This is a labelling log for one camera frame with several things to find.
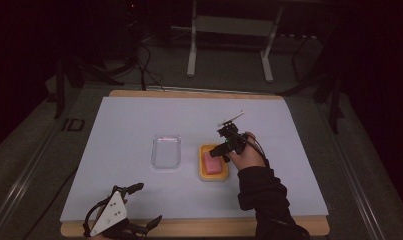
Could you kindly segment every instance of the floor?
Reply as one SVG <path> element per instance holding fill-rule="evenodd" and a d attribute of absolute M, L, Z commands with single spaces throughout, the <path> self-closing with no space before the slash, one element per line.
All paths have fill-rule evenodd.
<path fill-rule="evenodd" d="M 276 39 L 269 57 L 275 81 L 266 83 L 257 51 L 261 44 L 253 48 L 238 42 L 235 46 L 222 43 L 221 36 L 201 36 L 196 73 L 188 78 L 189 34 L 176 30 L 174 36 L 169 45 L 150 35 L 143 40 L 145 47 L 139 49 L 138 57 L 141 63 L 147 63 L 144 76 L 149 90 L 274 94 L 298 84 L 291 57 L 300 40 L 285 36 Z M 320 49 L 312 39 L 297 55 L 300 75 L 311 68 Z M 67 104 L 62 117 L 53 119 L 55 104 L 42 102 L 0 146 L 0 209 L 4 210 L 0 212 L 0 239 L 65 239 L 60 233 L 59 217 L 72 184 L 68 177 L 73 177 L 79 164 L 102 97 L 118 88 L 92 76 L 85 78 L 82 89 L 66 88 Z M 141 88 L 137 67 L 114 78 L 125 83 L 122 89 Z M 47 81 L 51 92 L 55 91 L 53 80 Z M 403 239 L 403 205 L 349 99 L 341 98 L 344 118 L 338 120 L 340 134 L 329 134 L 329 127 L 322 126 L 328 105 L 314 104 L 315 88 L 288 98 L 330 212 L 331 232 L 314 239 Z M 64 131 L 66 119 L 85 119 L 87 127 L 81 132 Z M 312 128 L 321 131 L 312 132 Z M 22 175 L 28 168 L 33 169 L 31 174 Z M 14 187 L 17 189 L 17 183 L 26 184 L 20 186 L 22 191 L 14 192 L 18 197 L 7 198 Z"/>

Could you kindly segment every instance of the robotic hand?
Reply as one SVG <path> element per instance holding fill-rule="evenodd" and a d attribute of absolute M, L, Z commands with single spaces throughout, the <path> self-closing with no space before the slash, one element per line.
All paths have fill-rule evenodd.
<path fill-rule="evenodd" d="M 162 216 L 150 221 L 146 226 L 133 224 L 127 218 L 127 211 L 124 197 L 126 193 L 131 195 L 144 187 L 143 183 L 134 184 L 130 187 L 113 187 L 113 191 L 109 197 L 97 203 L 86 215 L 83 228 L 85 237 L 92 237 L 101 233 L 106 238 L 120 240 L 137 240 L 144 239 L 148 232 L 158 226 Z M 101 208 L 102 212 L 96 221 L 92 230 L 89 227 L 89 217 L 97 209 Z"/>
<path fill-rule="evenodd" d="M 243 133 L 240 134 L 238 133 L 238 128 L 236 125 L 232 122 L 238 117 L 242 116 L 244 114 L 244 111 L 241 111 L 239 115 L 236 117 L 227 120 L 221 124 L 218 124 L 218 127 L 222 126 L 221 129 L 217 130 L 220 134 L 220 137 L 225 137 L 226 140 L 224 143 L 217 145 L 210 151 L 210 156 L 211 157 L 218 157 L 221 156 L 223 157 L 223 160 L 228 163 L 230 162 L 229 157 L 227 156 L 228 153 L 234 151 L 236 154 L 241 155 L 242 152 L 245 149 L 245 146 L 248 144 L 252 148 L 254 148 L 255 151 L 260 154 L 261 158 L 264 161 L 264 165 L 268 168 L 270 168 L 269 160 L 267 160 L 266 155 L 264 154 L 263 149 L 261 148 L 260 144 L 257 142 L 257 140 L 254 140 L 256 144 L 251 143 L 248 141 L 248 134 Z"/>

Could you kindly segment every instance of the black sleeve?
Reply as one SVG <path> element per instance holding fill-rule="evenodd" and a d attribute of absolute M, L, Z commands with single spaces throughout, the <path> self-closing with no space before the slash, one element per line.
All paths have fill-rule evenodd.
<path fill-rule="evenodd" d="M 238 177 L 241 209 L 256 211 L 256 239 L 310 239 L 291 217 L 286 187 L 274 176 L 273 169 L 249 167 L 239 171 Z"/>

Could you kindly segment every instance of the transparent tray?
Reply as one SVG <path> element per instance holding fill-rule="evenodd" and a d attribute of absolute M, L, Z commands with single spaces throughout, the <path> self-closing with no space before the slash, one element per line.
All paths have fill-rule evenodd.
<path fill-rule="evenodd" d="M 151 164 L 157 169 L 179 167 L 181 144 L 179 135 L 155 135 L 153 139 Z"/>

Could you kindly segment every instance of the black cable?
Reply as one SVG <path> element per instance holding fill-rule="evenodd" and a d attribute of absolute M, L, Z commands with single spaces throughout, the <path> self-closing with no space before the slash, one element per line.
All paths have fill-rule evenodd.
<path fill-rule="evenodd" d="M 92 213 L 98 209 L 99 207 L 102 207 L 104 205 L 106 205 L 111 199 L 111 196 L 102 200 L 101 202 L 98 202 L 95 206 L 93 206 L 91 208 L 91 210 L 89 210 L 88 214 L 86 214 L 85 217 L 85 222 L 83 223 L 83 229 L 85 230 L 85 232 L 83 233 L 83 236 L 85 237 L 90 237 L 90 233 L 91 233 L 91 229 L 89 228 L 89 218 L 91 217 Z"/>
<path fill-rule="evenodd" d="M 248 145 L 250 145 L 252 148 L 254 148 L 254 150 L 258 154 L 260 154 L 260 157 L 263 158 L 263 161 L 267 161 L 267 158 L 266 158 L 266 155 L 264 154 L 263 148 L 260 146 L 259 142 L 256 139 L 254 139 L 254 141 L 257 143 L 257 145 L 260 147 L 261 150 L 256 145 L 254 145 L 252 142 L 250 142 L 250 141 L 246 140 L 245 138 L 243 138 L 240 134 L 238 134 L 236 132 L 233 132 L 233 131 L 228 131 L 228 132 L 230 132 L 235 137 L 241 139 L 243 142 L 247 143 Z"/>
<path fill-rule="evenodd" d="M 63 184 L 60 186 L 58 189 L 57 193 L 54 195 L 52 198 L 51 202 L 48 204 L 48 206 L 45 208 L 45 210 L 42 212 L 42 214 L 39 216 L 39 218 L 36 220 L 36 222 L 33 224 L 33 226 L 27 231 L 27 233 L 23 236 L 23 240 L 27 239 L 32 231 L 36 228 L 36 226 L 39 224 L 39 222 L 42 220 L 42 218 L 46 215 L 48 210 L 52 207 L 54 204 L 55 200 L 57 199 L 58 195 L 60 195 L 61 191 L 63 190 L 64 186 L 66 183 L 71 179 L 71 177 L 77 172 L 77 168 L 73 170 L 73 172 L 70 173 L 70 175 L 64 180 Z"/>
<path fill-rule="evenodd" d="M 139 71 L 141 72 L 141 87 L 142 87 L 142 91 L 146 91 L 147 87 L 145 86 L 145 69 L 142 68 L 141 64 L 139 63 L 139 61 L 137 62 L 138 66 L 139 66 Z"/>
<path fill-rule="evenodd" d="M 158 85 L 158 86 L 161 88 L 161 90 L 163 90 L 163 91 L 165 92 L 166 90 L 165 90 L 165 89 L 163 88 L 163 86 L 160 84 L 160 82 L 163 81 L 163 76 L 161 76 L 161 75 L 158 74 L 158 73 L 153 73 L 153 72 L 149 71 L 148 69 L 146 69 L 146 71 L 147 71 L 148 75 L 150 76 L 150 78 L 154 81 L 154 84 L 152 84 L 152 85 Z M 160 80 L 157 81 L 157 80 L 152 76 L 152 74 L 155 74 L 155 75 L 159 76 L 159 77 L 160 77 Z"/>
<path fill-rule="evenodd" d="M 146 88 L 146 85 L 145 85 L 145 72 L 146 72 L 146 70 L 147 70 L 148 63 L 149 63 L 149 61 L 151 60 L 151 51 L 150 51 L 147 47 L 145 47 L 145 46 L 143 46 L 143 45 L 141 45 L 140 47 L 143 48 L 143 49 L 145 49 L 145 50 L 148 52 L 148 59 L 146 60 L 145 64 L 143 64 L 143 67 L 141 66 L 142 61 L 141 61 L 141 60 L 138 60 L 138 61 L 137 61 L 137 64 L 138 64 L 138 66 L 139 66 L 139 70 L 140 70 L 140 72 L 141 72 L 141 86 L 142 86 L 142 91 L 146 91 L 147 88 Z"/>

